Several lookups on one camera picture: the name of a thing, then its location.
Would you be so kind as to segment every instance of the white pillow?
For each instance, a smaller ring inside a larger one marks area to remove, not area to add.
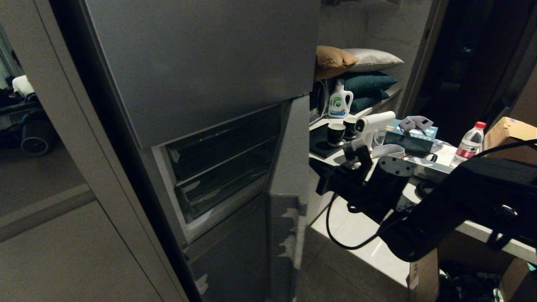
[[[352,54],[359,60],[351,69],[347,70],[347,72],[351,73],[385,70],[404,63],[403,60],[390,53],[375,49],[348,48],[344,49],[344,51]]]

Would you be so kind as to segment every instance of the dark green pillow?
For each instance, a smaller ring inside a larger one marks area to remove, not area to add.
[[[355,99],[365,92],[378,92],[379,89],[386,89],[398,82],[397,79],[379,71],[361,73],[358,76],[356,73],[346,73],[338,78],[345,80],[345,90],[352,92]]]
[[[384,90],[370,91],[357,96],[354,95],[354,100],[352,100],[351,104],[351,113],[356,114],[388,97],[390,96]]]

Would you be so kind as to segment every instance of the cardboard box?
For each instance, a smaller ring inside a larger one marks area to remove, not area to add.
[[[425,130],[425,134],[419,129],[405,133],[399,128],[400,122],[400,119],[396,119],[393,124],[386,126],[384,145],[393,143],[405,148],[408,153],[429,153],[438,132],[438,127],[429,127]]]
[[[503,275],[500,292],[505,302],[537,301],[537,282],[527,262],[459,232],[442,240],[437,249],[410,264],[409,302],[435,302],[440,294],[439,261],[454,261],[469,271]]]
[[[537,128],[512,118],[499,120],[485,135],[485,150],[521,140],[537,138]],[[522,146],[493,152],[487,157],[509,159],[530,164],[537,164],[537,146]]]

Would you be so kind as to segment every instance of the laundry detergent bottle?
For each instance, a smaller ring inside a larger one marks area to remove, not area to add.
[[[345,80],[338,79],[328,103],[328,117],[346,118],[349,116],[353,99],[352,92],[345,91]]]

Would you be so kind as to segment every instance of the red bottle cap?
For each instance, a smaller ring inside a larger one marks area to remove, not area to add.
[[[487,126],[486,123],[483,123],[482,121],[478,121],[477,123],[475,123],[474,127],[476,128],[479,128],[479,129],[485,129],[485,127]]]

